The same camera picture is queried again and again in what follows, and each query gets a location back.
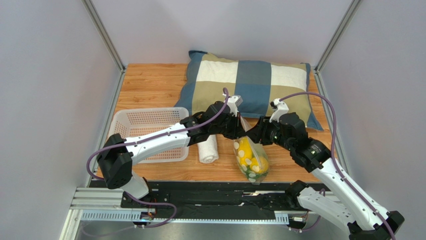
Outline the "clear zip top bag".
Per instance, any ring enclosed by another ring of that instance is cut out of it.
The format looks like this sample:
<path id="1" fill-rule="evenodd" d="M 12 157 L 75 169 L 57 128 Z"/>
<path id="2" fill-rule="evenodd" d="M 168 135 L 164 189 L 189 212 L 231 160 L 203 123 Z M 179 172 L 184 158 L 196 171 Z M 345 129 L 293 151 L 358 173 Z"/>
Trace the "clear zip top bag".
<path id="1" fill-rule="evenodd" d="M 233 141 L 236 162 L 242 174 L 253 185 L 260 185 L 269 173 L 269 158 L 259 143 L 247 137 Z"/>

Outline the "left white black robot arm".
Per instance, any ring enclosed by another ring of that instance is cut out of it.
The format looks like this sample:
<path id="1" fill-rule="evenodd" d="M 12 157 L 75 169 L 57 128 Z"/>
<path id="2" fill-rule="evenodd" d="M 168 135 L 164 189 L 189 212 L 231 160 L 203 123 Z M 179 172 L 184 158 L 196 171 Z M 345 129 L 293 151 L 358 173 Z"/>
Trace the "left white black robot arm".
<path id="1" fill-rule="evenodd" d="M 150 190 L 147 181 L 133 171 L 134 165 L 168 150 L 205 142 L 214 135 L 231 140 L 246 136 L 240 113 L 220 101 L 157 132 L 131 138 L 113 134 L 95 153 L 96 161 L 108 189 L 122 189 L 140 200 Z"/>

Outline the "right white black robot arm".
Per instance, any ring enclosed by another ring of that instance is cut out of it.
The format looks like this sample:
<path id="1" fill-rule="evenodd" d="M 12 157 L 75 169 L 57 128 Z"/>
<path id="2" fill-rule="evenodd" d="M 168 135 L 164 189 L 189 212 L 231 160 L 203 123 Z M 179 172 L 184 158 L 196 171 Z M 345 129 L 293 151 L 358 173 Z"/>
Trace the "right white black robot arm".
<path id="1" fill-rule="evenodd" d="M 308 136 L 305 123 L 296 113 L 278 119 L 261 117 L 247 131 L 257 144 L 278 145 L 289 151 L 294 162 L 321 180 L 339 203 L 316 192 L 298 180 L 286 190 L 293 205 L 314 211 L 348 235 L 350 240 L 394 240 L 404 223 L 398 211 L 389 211 L 374 201 L 343 170 L 331 151 Z"/>

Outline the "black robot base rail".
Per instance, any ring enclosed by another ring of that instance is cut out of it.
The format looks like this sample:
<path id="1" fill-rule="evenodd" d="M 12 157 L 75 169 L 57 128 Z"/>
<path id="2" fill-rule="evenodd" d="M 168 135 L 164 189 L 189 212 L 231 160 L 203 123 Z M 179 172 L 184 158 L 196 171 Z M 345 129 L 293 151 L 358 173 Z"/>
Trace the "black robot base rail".
<path id="1" fill-rule="evenodd" d="M 156 223 L 276 224 L 305 229 L 308 220 L 350 219 L 338 198 L 322 183 L 309 183 L 306 204 L 298 203 L 299 182 L 149 181 L 141 202 L 122 189 L 94 180 L 74 195 L 72 206 L 84 221 Z"/>

